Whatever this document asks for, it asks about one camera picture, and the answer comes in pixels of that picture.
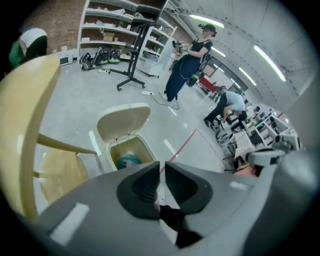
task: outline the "light blue shirt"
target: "light blue shirt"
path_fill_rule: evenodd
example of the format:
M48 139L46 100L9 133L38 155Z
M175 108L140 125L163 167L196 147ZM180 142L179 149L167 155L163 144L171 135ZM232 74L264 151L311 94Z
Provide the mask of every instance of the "light blue shirt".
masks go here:
M227 91L225 93L227 99L227 105L232 108L234 111L245 111L246 104L242 96L233 91Z

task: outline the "black shoe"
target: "black shoe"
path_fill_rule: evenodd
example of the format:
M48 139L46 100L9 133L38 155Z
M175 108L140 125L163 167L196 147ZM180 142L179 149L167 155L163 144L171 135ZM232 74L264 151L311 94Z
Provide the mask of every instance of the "black shoe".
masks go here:
M206 118L203 119L203 121L204 121L205 125L206 125L207 127L209 127L209 121L208 121Z

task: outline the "stand base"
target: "stand base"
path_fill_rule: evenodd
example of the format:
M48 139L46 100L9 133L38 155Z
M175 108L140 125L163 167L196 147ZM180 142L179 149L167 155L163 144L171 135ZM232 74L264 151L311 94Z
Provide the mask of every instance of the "stand base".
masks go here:
M138 84L141 84L142 85L142 89L146 88L145 87L145 83L140 81L140 80L138 80L138 79L136 79L136 78L134 78L131 73L128 73L126 71L119 71L119 70L115 70L115 69L109 69L108 73L110 74L111 72L115 72L115 73L118 73L118 74L121 74L121 75L129 77L129 79L117 84L116 89L118 90L118 92L120 92L122 90L120 88L121 86L129 83L130 81L133 81L133 82L136 82Z

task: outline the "chair backrest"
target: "chair backrest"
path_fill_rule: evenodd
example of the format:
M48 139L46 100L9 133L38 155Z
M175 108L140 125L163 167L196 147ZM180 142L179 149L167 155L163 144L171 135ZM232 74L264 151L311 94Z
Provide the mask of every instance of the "chair backrest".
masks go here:
M33 59L0 83L0 186L11 208L37 216L33 168L39 128L60 74L59 58Z

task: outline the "white ceiling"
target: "white ceiling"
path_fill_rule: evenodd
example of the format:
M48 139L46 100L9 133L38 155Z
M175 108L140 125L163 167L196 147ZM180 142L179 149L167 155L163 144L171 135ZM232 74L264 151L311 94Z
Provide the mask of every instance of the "white ceiling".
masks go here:
M213 47L226 58L212 51L265 104L286 111L301 95L319 67L318 53L306 31L277 0L170 0L167 7L175 10L172 17L187 26L192 37L201 36L198 14L224 24L217 27ZM270 65L254 50L258 45L283 67L283 82ZM239 71L241 67L256 82L252 83Z

